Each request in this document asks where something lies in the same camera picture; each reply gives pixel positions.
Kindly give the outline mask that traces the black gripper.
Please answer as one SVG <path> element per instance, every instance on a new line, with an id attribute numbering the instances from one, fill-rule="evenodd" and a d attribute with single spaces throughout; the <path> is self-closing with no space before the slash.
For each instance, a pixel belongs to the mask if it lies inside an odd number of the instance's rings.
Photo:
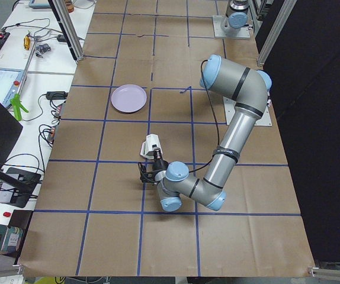
<path id="1" fill-rule="evenodd" d="M 168 162 L 162 158 L 162 150 L 159 147 L 153 149 L 153 165 L 152 170 L 147 172 L 146 166 L 138 162 L 138 169 L 140 172 L 140 180 L 142 183 L 155 184 L 155 176 L 168 168 Z"/>

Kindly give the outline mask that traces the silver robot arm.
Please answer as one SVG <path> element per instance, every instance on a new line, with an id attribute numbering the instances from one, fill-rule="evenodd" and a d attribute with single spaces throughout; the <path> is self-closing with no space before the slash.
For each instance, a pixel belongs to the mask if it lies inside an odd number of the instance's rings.
<path id="1" fill-rule="evenodd" d="M 230 0 L 227 3 L 225 17 L 221 27 L 225 31 L 238 30 L 248 22 L 249 1 Z"/>
<path id="2" fill-rule="evenodd" d="M 148 172 L 144 165 L 138 164 L 140 180 L 156 185 L 162 209 L 166 212 L 174 212 L 181 207 L 180 195 L 214 211 L 222 207 L 226 199 L 224 185 L 239 161 L 255 123 L 264 115 L 272 80 L 264 71 L 212 54 L 201 64 L 200 86 L 233 100 L 235 113 L 201 179 L 193 176 L 183 162 L 165 161 L 158 142 L 143 143 L 152 148 L 150 158 L 153 165 Z"/>

